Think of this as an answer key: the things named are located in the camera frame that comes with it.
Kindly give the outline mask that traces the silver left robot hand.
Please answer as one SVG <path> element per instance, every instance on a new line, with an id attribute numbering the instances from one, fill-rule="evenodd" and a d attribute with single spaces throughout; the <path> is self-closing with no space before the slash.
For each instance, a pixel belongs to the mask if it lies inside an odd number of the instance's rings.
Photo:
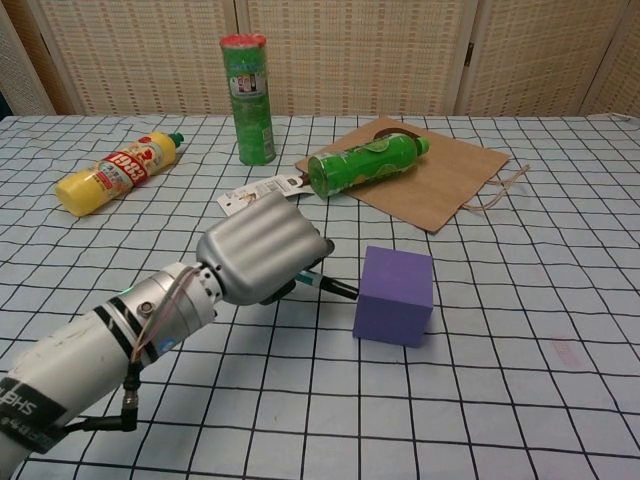
<path id="1" fill-rule="evenodd" d="M 223 299 L 235 305 L 266 301 L 334 250 L 334 243 L 279 192 L 254 201 L 209 228 L 196 260 L 216 275 Z"/>

